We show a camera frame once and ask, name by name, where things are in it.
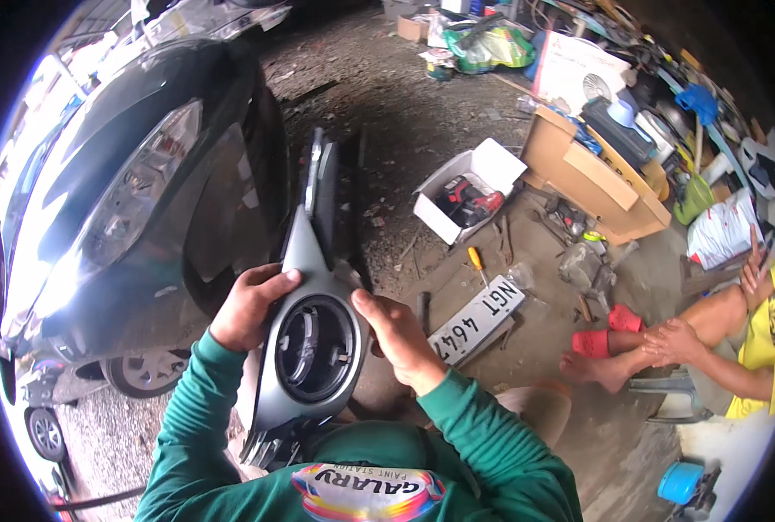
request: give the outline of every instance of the yellow screwdriver handle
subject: yellow screwdriver handle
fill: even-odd
[[[472,260],[472,264],[475,268],[478,270],[484,269],[484,266],[480,264],[480,256],[478,256],[478,251],[473,246],[468,247],[468,257]]]

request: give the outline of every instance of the green long-sleeve shirt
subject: green long-sleeve shirt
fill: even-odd
[[[241,484],[223,450],[246,356],[207,332],[192,353],[136,521],[582,519],[570,468],[455,370],[418,399],[442,438],[353,423],[322,438],[309,464]]]

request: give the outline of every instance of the white cardboard box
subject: white cardboard box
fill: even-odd
[[[460,228],[434,203],[445,184],[464,175],[484,194],[500,191],[508,197],[512,192],[512,183],[526,170],[527,165],[521,160],[497,141],[487,138],[473,151],[457,154],[417,187],[414,193],[419,193],[419,196],[414,204],[414,214],[449,245],[462,243],[488,223],[494,214],[475,226]]]

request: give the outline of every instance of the red slipper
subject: red slipper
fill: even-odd
[[[587,330],[577,331],[570,339],[573,351],[579,355],[592,359],[607,359],[611,356],[608,352],[608,331]]]
[[[615,304],[608,314],[608,326],[613,331],[643,331],[643,319],[623,304]]]

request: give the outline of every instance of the green plastic bag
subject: green plastic bag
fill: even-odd
[[[467,49],[457,42],[468,35],[469,30],[443,31],[448,50],[457,57],[457,69],[464,74],[487,73],[497,65],[520,68],[535,60],[535,49],[526,38],[514,29],[494,27],[482,33]]]

